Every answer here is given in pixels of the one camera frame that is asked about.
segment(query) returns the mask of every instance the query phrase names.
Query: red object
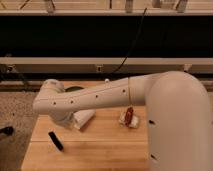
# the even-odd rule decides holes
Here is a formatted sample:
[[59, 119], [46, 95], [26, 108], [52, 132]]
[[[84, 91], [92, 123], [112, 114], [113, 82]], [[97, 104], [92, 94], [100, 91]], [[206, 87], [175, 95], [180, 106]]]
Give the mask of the red object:
[[125, 121], [124, 121], [126, 126], [129, 126], [131, 124], [133, 112], [134, 112], [134, 110], [132, 107], [129, 107], [127, 109], [126, 115], [125, 115]]

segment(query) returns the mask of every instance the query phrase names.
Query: wooden table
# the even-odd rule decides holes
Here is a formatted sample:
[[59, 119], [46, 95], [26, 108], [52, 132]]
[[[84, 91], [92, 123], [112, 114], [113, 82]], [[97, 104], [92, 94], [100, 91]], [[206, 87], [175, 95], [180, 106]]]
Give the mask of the wooden table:
[[[84, 87], [101, 82], [72, 82]], [[81, 130], [55, 125], [40, 115], [22, 165], [22, 171], [148, 171], [146, 114], [135, 107], [140, 127], [128, 129], [118, 123], [126, 108], [98, 109]], [[54, 131], [64, 146], [60, 152], [48, 132]]]

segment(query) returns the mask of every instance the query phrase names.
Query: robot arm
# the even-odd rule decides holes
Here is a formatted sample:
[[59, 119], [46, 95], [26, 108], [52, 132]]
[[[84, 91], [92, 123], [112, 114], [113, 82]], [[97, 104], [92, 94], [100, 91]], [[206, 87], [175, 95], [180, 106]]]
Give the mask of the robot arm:
[[208, 94], [182, 72], [138, 76], [64, 93], [47, 80], [34, 110], [63, 119], [69, 111], [146, 104], [150, 171], [212, 171], [213, 116]]
[[149, 81], [156, 75], [124, 78], [75, 92], [64, 92], [57, 80], [44, 82], [33, 108], [37, 113], [47, 113], [54, 120], [62, 120], [70, 111], [106, 107], [144, 105]]

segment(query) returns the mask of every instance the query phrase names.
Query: speckled floor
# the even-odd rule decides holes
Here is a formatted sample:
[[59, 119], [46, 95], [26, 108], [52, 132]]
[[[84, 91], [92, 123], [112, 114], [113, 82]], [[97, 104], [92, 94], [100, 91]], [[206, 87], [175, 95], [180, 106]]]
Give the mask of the speckled floor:
[[[19, 171], [37, 115], [32, 111], [36, 93], [1, 92], [0, 128], [12, 125], [15, 133], [0, 135], [0, 171]], [[209, 93], [213, 106], [213, 92]]]

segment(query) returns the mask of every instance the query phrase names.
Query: black cable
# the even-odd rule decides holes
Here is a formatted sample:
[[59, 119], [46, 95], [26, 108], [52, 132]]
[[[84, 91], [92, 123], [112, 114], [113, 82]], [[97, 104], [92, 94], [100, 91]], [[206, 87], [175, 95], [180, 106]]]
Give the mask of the black cable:
[[140, 25], [138, 27], [138, 31], [137, 31], [137, 34], [136, 34], [136, 37], [135, 39], [132, 41], [132, 45], [130, 46], [123, 62], [118, 66], [118, 68], [116, 68], [111, 74], [114, 74], [116, 72], [118, 72], [124, 65], [124, 63], [126, 62], [126, 60], [128, 59], [128, 57], [130, 56], [130, 54], [132, 53], [132, 50], [135, 48], [137, 42], [138, 42], [138, 38], [140, 37], [141, 35], [141, 32], [142, 32], [142, 27], [143, 27], [143, 21], [144, 21], [144, 17], [146, 15], [146, 12], [147, 12], [147, 8], [144, 9], [143, 11], [143, 14], [142, 14], [142, 17], [141, 17], [141, 22], [140, 22]]

